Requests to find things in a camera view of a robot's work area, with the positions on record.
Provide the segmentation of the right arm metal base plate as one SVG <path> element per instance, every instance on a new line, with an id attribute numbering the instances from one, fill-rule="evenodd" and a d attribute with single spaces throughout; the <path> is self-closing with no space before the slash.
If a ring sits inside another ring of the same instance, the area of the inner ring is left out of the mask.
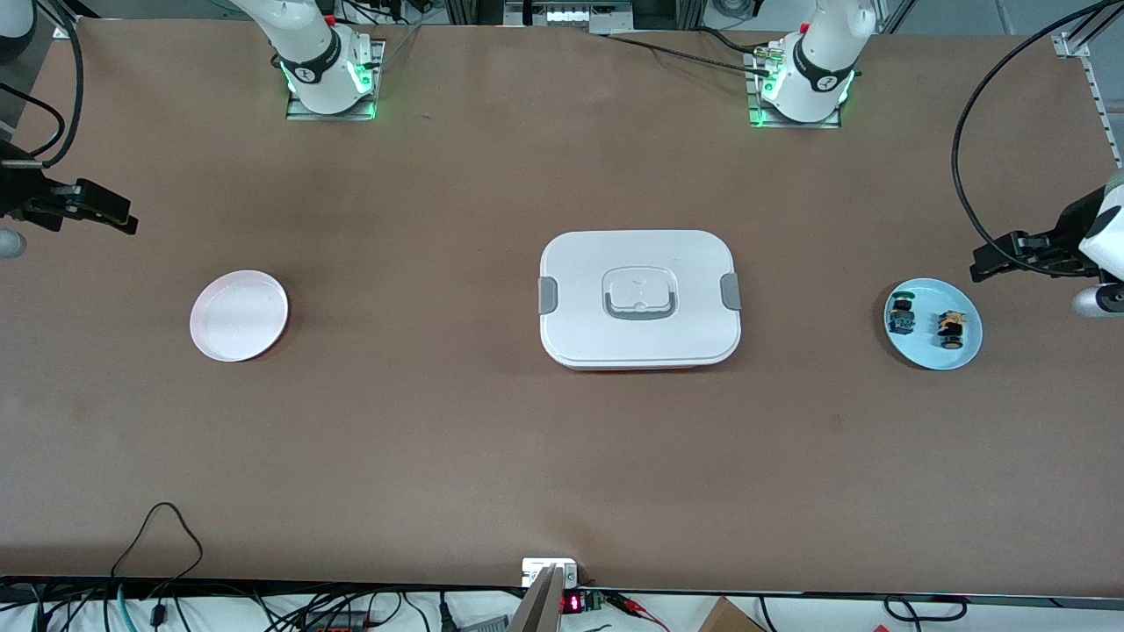
<path id="1" fill-rule="evenodd" d="M 370 40 L 359 33 L 348 48 L 339 52 L 333 67 L 321 73 L 320 83 L 302 83 L 288 67 L 290 90 L 285 119 L 308 121 L 370 121 L 377 119 L 378 92 L 382 76 L 386 40 Z"/>

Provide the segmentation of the white lidded lunch box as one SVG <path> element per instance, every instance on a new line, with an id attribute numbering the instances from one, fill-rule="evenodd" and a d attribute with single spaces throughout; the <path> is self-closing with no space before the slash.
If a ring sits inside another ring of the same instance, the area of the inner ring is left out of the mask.
<path id="1" fill-rule="evenodd" d="M 540 259 L 540 340 L 574 370 L 722 363 L 741 343 L 733 255 L 695 229 L 562 233 Z"/>

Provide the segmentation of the pink round plate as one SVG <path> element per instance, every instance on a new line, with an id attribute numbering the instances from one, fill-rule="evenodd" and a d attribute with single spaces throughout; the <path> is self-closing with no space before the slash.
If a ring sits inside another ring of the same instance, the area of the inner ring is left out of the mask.
<path id="1" fill-rule="evenodd" d="M 290 300 L 277 278 L 259 269 L 217 277 L 197 296 L 189 318 L 194 347 L 218 363 L 264 355 L 284 335 Z"/>

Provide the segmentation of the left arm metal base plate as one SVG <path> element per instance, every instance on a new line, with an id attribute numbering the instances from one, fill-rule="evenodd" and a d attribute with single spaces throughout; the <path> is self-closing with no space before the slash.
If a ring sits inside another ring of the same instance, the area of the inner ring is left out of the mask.
<path id="1" fill-rule="evenodd" d="M 755 127 L 839 128 L 840 107 L 854 72 L 812 69 L 807 76 L 786 49 L 756 48 L 746 64 L 747 120 Z"/>

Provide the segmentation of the red clip leads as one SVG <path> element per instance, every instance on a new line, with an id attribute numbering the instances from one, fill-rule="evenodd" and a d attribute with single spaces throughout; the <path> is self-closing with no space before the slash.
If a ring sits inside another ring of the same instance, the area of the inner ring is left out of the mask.
<path id="1" fill-rule="evenodd" d="M 664 624 L 662 620 L 655 617 L 645 607 L 642 607 L 638 601 L 632 601 L 629 597 L 623 596 L 619 592 L 602 592 L 602 599 L 623 614 L 643 621 L 649 621 L 651 624 L 661 628 L 662 632 L 671 632 L 671 629 L 667 628 L 667 624 Z"/>

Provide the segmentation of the brown cardboard box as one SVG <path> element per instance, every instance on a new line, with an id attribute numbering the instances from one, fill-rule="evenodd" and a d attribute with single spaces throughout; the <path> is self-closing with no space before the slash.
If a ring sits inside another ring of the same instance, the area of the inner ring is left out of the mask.
<path id="1" fill-rule="evenodd" d="M 733 601 L 718 597 L 697 632 L 769 632 Z"/>

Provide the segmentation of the aluminium perforated rail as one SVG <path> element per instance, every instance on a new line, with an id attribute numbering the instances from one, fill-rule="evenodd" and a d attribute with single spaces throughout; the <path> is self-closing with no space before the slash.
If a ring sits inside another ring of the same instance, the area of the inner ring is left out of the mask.
<path id="1" fill-rule="evenodd" d="M 1099 120 L 1106 133 L 1116 168 L 1124 168 L 1124 156 L 1121 155 L 1120 141 L 1113 132 L 1111 116 L 1124 111 L 1124 105 L 1113 103 L 1102 93 L 1099 79 L 1093 69 L 1091 43 L 1098 39 L 1112 27 L 1120 17 L 1124 17 L 1124 0 L 1105 0 L 1104 7 L 1096 11 L 1087 11 L 1076 20 L 1077 25 L 1068 25 L 1051 36 L 1051 44 L 1060 58 L 1077 58 L 1084 67 L 1085 82 L 1091 89 L 1093 105 L 1099 114 Z"/>

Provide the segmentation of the grey aluminium post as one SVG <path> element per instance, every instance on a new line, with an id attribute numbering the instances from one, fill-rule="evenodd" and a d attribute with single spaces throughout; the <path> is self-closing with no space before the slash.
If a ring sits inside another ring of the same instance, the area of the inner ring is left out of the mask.
<path id="1" fill-rule="evenodd" d="M 554 567 L 541 571 L 513 615 L 505 632 L 558 632 L 559 601 L 565 593 L 565 572 Z"/>

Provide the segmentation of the small white box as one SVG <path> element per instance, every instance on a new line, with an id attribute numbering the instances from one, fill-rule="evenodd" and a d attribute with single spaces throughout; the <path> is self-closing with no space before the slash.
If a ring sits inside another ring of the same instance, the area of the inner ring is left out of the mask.
<path id="1" fill-rule="evenodd" d="M 572 557 L 523 557 L 522 588 L 531 588 L 541 571 L 559 567 L 565 572 L 565 589 L 575 589 L 579 585 L 579 565 Z"/>

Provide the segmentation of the light blue round plate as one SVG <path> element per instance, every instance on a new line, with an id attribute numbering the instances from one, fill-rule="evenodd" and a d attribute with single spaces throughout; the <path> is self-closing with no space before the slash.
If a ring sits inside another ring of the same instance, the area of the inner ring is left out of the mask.
<path id="1" fill-rule="evenodd" d="M 915 327 L 910 335 L 896 335 L 887 331 L 887 312 L 890 297 L 897 291 L 915 294 L 912 312 Z M 943 349 L 939 345 L 939 316 L 944 312 L 963 312 L 966 315 L 964 347 Z M 912 364 L 928 370 L 957 370 L 975 359 L 984 346 L 984 320 L 971 299 L 955 285 L 934 277 L 913 277 L 896 285 L 883 301 L 883 332 L 892 347 Z"/>

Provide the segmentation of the black power strip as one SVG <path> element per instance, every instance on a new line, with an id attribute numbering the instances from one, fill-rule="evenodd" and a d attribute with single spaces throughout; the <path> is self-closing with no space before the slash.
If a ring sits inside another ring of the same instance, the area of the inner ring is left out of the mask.
<path id="1" fill-rule="evenodd" d="M 372 628 L 365 611 L 314 610 L 296 624 L 298 632 L 368 632 Z"/>

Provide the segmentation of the aluminium frame structure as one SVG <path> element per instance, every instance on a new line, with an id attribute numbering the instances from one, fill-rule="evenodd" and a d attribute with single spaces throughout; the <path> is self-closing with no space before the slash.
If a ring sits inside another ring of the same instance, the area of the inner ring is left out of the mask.
<path id="1" fill-rule="evenodd" d="M 690 31 L 708 0 L 433 0 L 453 25 L 569 27 L 590 33 Z"/>

